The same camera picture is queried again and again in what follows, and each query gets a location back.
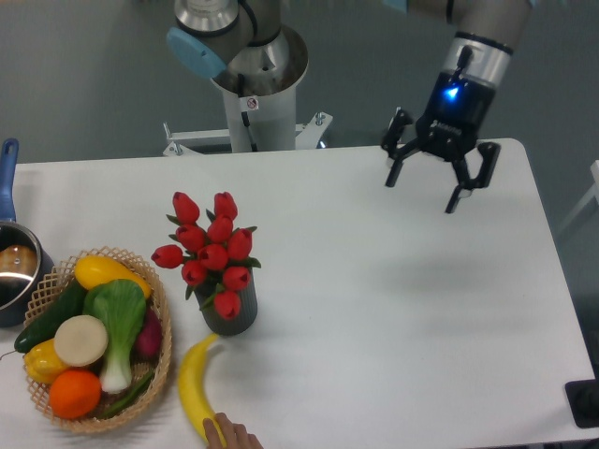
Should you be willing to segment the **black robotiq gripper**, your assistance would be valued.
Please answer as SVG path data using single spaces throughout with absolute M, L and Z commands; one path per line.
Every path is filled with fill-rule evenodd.
M 476 146 L 482 157 L 478 174 L 472 178 L 465 154 L 472 150 L 478 131 L 494 99 L 495 89 L 468 78 L 454 79 L 441 72 L 431 91 L 425 111 L 416 121 L 416 138 L 401 144 L 405 129 L 414 123 L 404 109 L 397 107 L 380 147 L 387 153 L 391 166 L 385 182 L 394 187 L 402 172 L 403 162 L 427 152 L 451 162 L 458 184 L 446 205 L 445 213 L 454 213 L 460 200 L 473 190 L 487 188 L 496 167 L 501 145 L 483 142 Z

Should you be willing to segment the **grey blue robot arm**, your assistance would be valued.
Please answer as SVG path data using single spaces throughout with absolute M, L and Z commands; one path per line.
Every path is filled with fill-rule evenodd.
M 456 27 L 443 67 L 422 115 L 398 109 L 381 146 L 391 161 L 387 186 L 403 162 L 423 152 L 450 165 L 457 184 L 446 206 L 491 180 L 500 147 L 478 139 L 495 93 L 533 10 L 530 1 L 397 1 Z M 189 71 L 221 91 L 234 152 L 269 152 L 316 146 L 315 124 L 299 130 L 296 89 L 309 63 L 305 42 L 281 20 L 277 1 L 178 1 L 168 30 L 171 53 Z M 402 143 L 407 126 L 415 137 Z

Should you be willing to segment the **bare human hand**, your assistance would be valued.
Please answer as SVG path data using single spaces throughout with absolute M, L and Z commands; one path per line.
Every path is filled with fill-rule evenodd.
M 263 449 L 258 437 L 245 425 L 232 422 L 225 413 L 202 421 L 209 449 Z

